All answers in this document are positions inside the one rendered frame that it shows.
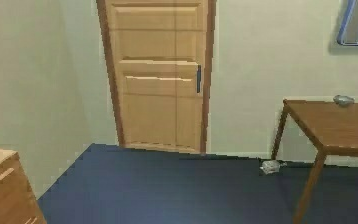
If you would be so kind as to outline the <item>light wooden room door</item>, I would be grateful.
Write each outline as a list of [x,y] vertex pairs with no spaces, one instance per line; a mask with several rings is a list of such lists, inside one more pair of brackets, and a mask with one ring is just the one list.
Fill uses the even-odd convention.
[[96,0],[120,146],[207,151],[216,2]]

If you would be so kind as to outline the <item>small grey white object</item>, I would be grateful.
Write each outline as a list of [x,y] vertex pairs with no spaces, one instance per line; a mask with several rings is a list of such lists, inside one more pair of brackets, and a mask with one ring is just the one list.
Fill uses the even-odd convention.
[[280,171],[280,168],[286,165],[287,165],[286,162],[268,160],[262,163],[260,169],[263,171],[264,174],[268,175],[268,174],[278,173]]

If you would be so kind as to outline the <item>brown wooden table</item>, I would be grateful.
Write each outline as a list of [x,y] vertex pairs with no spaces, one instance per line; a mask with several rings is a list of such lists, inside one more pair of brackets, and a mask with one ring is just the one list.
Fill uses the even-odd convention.
[[272,160],[277,157],[287,116],[294,120],[317,150],[292,220],[293,224],[302,224],[327,157],[358,157],[358,103],[341,107],[333,101],[284,99],[271,152]]

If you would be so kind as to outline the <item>grey bowl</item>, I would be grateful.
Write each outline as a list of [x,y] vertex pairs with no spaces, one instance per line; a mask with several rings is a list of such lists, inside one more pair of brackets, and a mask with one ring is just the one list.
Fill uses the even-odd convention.
[[345,96],[345,95],[336,95],[333,98],[333,101],[338,106],[341,106],[341,107],[347,107],[349,105],[352,105],[355,102],[355,100],[352,97]]

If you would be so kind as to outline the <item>light wooden chest of drawers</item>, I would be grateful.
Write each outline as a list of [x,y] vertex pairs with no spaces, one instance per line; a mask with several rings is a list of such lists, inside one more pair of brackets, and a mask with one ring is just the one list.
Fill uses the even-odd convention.
[[47,224],[14,150],[0,149],[0,224]]

